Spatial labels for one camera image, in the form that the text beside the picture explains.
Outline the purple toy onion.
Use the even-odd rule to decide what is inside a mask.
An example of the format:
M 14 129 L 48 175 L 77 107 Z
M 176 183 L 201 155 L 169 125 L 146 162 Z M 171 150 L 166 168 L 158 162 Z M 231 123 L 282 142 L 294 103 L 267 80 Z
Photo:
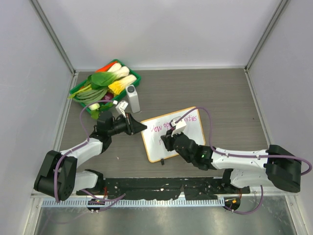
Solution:
M 112 100 L 114 98 L 114 95 L 112 93 L 107 92 L 102 100 Z

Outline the green plastic vegetable tray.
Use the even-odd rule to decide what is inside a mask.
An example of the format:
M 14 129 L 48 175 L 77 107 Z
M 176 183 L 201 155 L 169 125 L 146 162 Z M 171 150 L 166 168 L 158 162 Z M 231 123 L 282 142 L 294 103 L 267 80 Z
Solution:
M 137 73 L 118 59 L 114 59 L 70 90 L 68 99 L 83 107 L 102 100 L 99 108 L 96 109 L 95 105 L 86 108 L 90 115 L 97 118 L 100 111 L 113 106 L 111 102 L 107 102 L 108 100 L 121 101 L 126 96 L 126 87 L 129 85 L 136 87 L 140 81 L 141 77 Z

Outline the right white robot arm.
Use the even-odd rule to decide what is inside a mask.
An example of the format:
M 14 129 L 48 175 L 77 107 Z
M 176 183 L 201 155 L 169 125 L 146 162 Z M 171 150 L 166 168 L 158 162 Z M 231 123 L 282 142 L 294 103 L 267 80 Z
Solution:
M 187 163 L 200 170 L 224 170 L 221 188 L 233 193 L 238 188 L 250 186 L 275 186 L 292 193 L 300 191 L 301 161 L 284 148 L 271 144 L 267 150 L 251 152 L 224 150 L 199 145 L 184 133 L 172 134 L 169 130 L 161 136 L 167 151 L 176 151 Z

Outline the green bok choy toy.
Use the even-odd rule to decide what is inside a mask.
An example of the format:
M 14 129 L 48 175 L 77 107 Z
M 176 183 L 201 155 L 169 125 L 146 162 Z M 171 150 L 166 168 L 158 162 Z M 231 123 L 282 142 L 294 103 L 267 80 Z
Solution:
M 121 68 L 121 65 L 117 62 L 106 72 L 98 72 L 89 75 L 86 82 L 84 83 L 84 88 L 91 86 L 92 89 L 97 90 L 101 87 L 106 87 L 115 81 L 115 72 Z

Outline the green onion toy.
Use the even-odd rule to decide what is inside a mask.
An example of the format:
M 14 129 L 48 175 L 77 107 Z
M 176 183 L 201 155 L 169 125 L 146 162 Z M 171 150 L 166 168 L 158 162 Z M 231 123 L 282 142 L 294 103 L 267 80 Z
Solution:
M 68 99 L 72 99 L 77 103 L 81 103 L 87 106 L 93 102 L 100 101 L 105 96 L 107 91 L 108 87 L 104 87 L 99 90 L 93 90 L 91 86 L 87 86 L 71 94 Z

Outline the orange toy carrot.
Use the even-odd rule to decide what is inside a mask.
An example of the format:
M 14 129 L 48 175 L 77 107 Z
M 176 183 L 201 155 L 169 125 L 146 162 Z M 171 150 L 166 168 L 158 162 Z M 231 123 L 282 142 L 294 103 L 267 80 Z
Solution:
M 115 61 L 112 61 L 112 62 L 108 63 L 107 65 L 105 65 L 104 67 L 98 69 L 98 70 L 96 71 L 96 73 L 98 73 L 98 72 L 106 72 L 106 71 L 108 71 L 108 70 L 109 70 L 114 64 L 116 64 L 116 63 L 117 63 L 116 60 L 115 60 Z

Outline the white bok choy toy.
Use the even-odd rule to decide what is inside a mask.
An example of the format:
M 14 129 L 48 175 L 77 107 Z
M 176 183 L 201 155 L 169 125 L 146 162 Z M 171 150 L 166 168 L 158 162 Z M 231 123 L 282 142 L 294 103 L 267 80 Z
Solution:
M 129 73 L 130 73 L 129 68 L 126 66 L 123 66 L 115 72 L 115 79 L 117 80 L 117 79 L 126 77 L 129 75 Z

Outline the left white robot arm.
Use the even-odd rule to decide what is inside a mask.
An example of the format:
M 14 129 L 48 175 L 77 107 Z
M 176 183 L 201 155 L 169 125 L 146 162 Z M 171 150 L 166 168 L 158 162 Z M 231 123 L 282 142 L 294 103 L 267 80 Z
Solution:
M 47 152 L 34 183 L 34 189 L 59 201 L 67 200 L 77 191 L 100 195 L 105 187 L 102 173 L 86 169 L 77 172 L 77 167 L 92 157 L 105 152 L 112 143 L 114 135 L 125 133 L 134 135 L 147 129 L 147 126 L 136 121 L 130 113 L 119 115 L 102 112 L 93 132 L 79 145 L 61 152 Z

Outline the yellow framed whiteboard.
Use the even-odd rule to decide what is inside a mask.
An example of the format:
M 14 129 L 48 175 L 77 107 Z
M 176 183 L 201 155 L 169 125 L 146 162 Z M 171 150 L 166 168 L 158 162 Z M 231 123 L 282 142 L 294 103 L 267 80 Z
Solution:
M 167 113 L 158 117 L 150 118 L 141 123 L 147 126 L 147 129 L 142 131 L 142 138 L 147 152 L 148 160 L 152 163 L 162 159 L 177 156 L 176 151 L 167 151 L 160 136 L 165 135 L 170 129 L 170 121 L 184 115 L 192 107 L 183 110 L 178 110 L 172 113 Z M 194 110 L 184 117 L 186 128 L 183 133 L 188 138 L 194 140 L 197 144 L 205 145 L 205 137 L 202 129 L 201 118 L 198 110 Z

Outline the white pen holder box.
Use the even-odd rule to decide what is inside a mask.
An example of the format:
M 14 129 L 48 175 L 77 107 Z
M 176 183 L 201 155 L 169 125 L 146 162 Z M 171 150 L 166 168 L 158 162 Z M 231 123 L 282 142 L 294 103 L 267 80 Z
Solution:
M 129 85 L 126 88 L 126 93 L 128 97 L 128 101 L 131 107 L 131 110 L 133 113 L 140 112 L 140 105 L 139 105 L 139 99 L 138 99 L 138 93 L 135 89 L 134 85 Z

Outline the yellow napa cabbage toy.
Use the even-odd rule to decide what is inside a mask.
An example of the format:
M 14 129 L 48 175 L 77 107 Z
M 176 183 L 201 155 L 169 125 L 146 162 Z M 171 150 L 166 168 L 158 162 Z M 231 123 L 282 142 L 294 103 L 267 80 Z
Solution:
M 127 86 L 131 85 L 136 81 L 136 77 L 134 75 L 128 75 L 119 80 L 114 81 L 112 84 L 108 85 L 108 88 L 115 94 L 121 94 Z

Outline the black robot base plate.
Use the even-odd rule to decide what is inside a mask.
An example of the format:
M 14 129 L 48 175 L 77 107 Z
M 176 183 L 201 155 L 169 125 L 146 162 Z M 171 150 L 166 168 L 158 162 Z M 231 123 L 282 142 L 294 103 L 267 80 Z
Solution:
M 125 194 L 124 200 L 176 200 L 184 193 L 186 200 L 216 199 L 218 194 L 249 194 L 250 188 L 238 189 L 213 177 L 189 178 L 107 178 L 93 195 L 114 199 Z

